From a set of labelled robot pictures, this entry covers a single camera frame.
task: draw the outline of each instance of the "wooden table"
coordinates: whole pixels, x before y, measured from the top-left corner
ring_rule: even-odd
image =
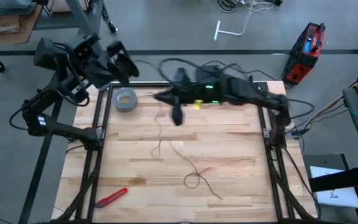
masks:
[[[268,82],[268,88],[285,93],[282,82]],[[130,113],[119,113],[112,105],[96,198],[105,198],[123,187],[129,191],[107,207],[95,209],[93,221],[277,221],[257,107],[203,105],[195,110],[190,105],[183,108],[185,122],[178,127],[170,120],[170,106],[149,96],[149,92],[160,90],[136,89],[139,105]],[[98,91],[89,89],[89,93],[89,106],[77,109],[77,127],[91,126]],[[160,153],[158,149],[151,152],[160,139],[157,122],[163,139]],[[184,176],[194,168],[172,149],[170,142],[194,163],[223,200],[214,196],[204,181],[195,189],[183,185]],[[298,141],[287,139],[287,144],[307,180]],[[85,155],[83,148],[67,154],[52,218],[58,217],[78,193]],[[286,155],[284,161],[291,191],[315,215],[313,199]],[[189,177],[186,183],[194,186],[197,178]]]

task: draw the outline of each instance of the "duct tape roll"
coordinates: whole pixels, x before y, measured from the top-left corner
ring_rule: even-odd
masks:
[[[131,88],[121,88],[112,94],[112,103],[120,112],[130,112],[137,106],[136,93]]]

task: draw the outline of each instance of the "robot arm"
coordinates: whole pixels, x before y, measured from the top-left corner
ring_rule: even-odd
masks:
[[[244,105],[251,103],[275,110],[275,124],[270,130],[271,144],[282,146],[285,143],[285,127],[291,122],[288,99],[261,89],[252,80],[243,80],[219,71],[217,66],[197,68],[196,81],[191,82],[184,68],[179,68],[169,89],[154,95],[156,100],[173,106],[171,117],[175,125],[181,125],[183,114],[181,105],[192,104],[196,100],[203,103],[224,103]]]
[[[55,134],[80,140],[86,150],[97,151],[99,137],[95,128],[74,128],[56,122],[43,112],[62,97],[76,106],[86,106],[89,94],[86,89],[94,85],[102,88],[113,80],[129,83],[129,77],[139,76],[139,71],[129,59],[121,42],[107,47],[107,52],[96,53],[92,46],[97,35],[84,35],[66,44],[41,39],[34,55],[34,65],[54,70],[50,83],[22,105],[22,117],[31,136]]]

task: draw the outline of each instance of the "red utility knife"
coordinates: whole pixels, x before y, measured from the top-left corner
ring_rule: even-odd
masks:
[[[96,208],[103,208],[105,207],[106,205],[110,204],[111,202],[117,200],[117,198],[123,196],[126,192],[128,192],[128,189],[126,187],[124,187],[123,189],[117,191],[116,193],[113,193],[112,195],[96,202],[94,204],[94,206]]]

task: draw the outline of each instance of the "concrete floor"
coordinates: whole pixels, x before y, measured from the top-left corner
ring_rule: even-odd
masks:
[[[222,29],[239,29],[247,13],[239,9],[233,14],[223,14],[212,0],[125,0],[106,1],[111,19],[119,28],[112,36],[101,25],[102,45],[120,39],[130,50],[156,49],[291,49],[300,32],[310,21],[324,22],[327,26],[324,49],[358,49],[358,1],[315,0],[313,4],[287,0],[288,5],[266,15],[254,15],[242,37],[220,34],[213,42],[216,21],[222,20]],[[33,32],[26,45],[8,46],[4,49],[35,49],[41,37],[67,40],[76,29],[51,32]],[[156,64],[169,56],[136,56]],[[286,55],[180,55],[181,58],[202,64],[210,60],[239,63],[244,70],[261,69],[279,79]],[[19,109],[24,99],[32,97],[37,88],[44,87],[52,72],[32,65],[32,57],[0,57],[7,72],[0,74],[0,218],[16,223],[24,203],[30,179],[38,158],[42,138],[29,136],[8,125],[8,119]],[[167,73],[173,76],[180,64],[168,64]],[[139,64],[137,80],[159,80],[148,65]],[[261,74],[256,80],[269,80]],[[313,71],[298,86],[288,90],[288,97],[309,101],[317,109],[339,96],[343,88],[358,77],[358,55],[322,55]],[[292,105],[293,114],[307,107]],[[59,121],[71,124],[75,107],[63,104]],[[300,118],[296,123],[308,117]],[[20,118],[14,120],[24,125]],[[350,167],[358,166],[358,135],[348,113],[326,119],[305,135],[305,154],[345,153]],[[44,174],[35,200],[30,223],[47,221],[52,213],[55,195],[64,162],[67,140],[53,139]],[[323,207],[323,220],[356,222],[354,212],[333,207]]]

